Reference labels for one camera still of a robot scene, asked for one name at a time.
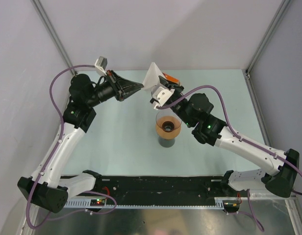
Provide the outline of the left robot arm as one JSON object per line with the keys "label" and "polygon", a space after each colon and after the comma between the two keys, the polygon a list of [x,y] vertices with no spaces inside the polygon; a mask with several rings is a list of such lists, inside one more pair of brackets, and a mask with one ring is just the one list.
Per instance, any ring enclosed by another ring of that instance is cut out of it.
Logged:
{"label": "left robot arm", "polygon": [[96,116],[94,107],[111,98],[124,101],[142,88],[143,84],[124,79],[112,70],[104,72],[97,83],[84,73],[71,79],[69,103],[60,114],[57,137],[37,169],[17,183],[27,200],[27,212],[34,204],[58,213],[72,197],[86,191],[91,195],[102,192],[100,174],[85,170],[75,177],[61,179],[62,172]]}

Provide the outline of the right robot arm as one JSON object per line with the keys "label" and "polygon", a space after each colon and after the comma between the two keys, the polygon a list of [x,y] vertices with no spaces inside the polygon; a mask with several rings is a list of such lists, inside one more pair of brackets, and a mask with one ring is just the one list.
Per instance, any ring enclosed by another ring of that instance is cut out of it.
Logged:
{"label": "right robot arm", "polygon": [[193,89],[189,99],[182,92],[184,88],[175,82],[159,76],[159,85],[169,91],[169,97],[159,109],[170,108],[201,144],[209,144],[233,152],[259,167],[258,170],[229,170],[222,178],[221,192],[226,196],[242,190],[264,190],[288,198],[299,169],[299,152],[274,149],[255,142],[233,129],[229,120],[221,120],[211,114],[213,104],[204,93]]}

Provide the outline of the white paper coffee filter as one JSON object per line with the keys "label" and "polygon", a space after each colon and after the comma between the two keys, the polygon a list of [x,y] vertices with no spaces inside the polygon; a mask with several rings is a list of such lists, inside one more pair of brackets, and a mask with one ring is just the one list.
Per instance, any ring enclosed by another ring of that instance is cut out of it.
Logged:
{"label": "white paper coffee filter", "polygon": [[152,92],[160,84],[160,76],[164,77],[164,74],[156,63],[152,62],[143,80],[142,90]]}

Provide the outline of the pink glass dripper cone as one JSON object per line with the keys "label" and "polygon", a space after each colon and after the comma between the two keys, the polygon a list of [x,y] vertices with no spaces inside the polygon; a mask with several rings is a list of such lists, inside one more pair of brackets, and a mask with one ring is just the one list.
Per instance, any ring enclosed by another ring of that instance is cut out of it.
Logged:
{"label": "pink glass dripper cone", "polygon": [[171,110],[160,110],[156,115],[156,128],[166,133],[177,131],[181,127],[181,119]]}

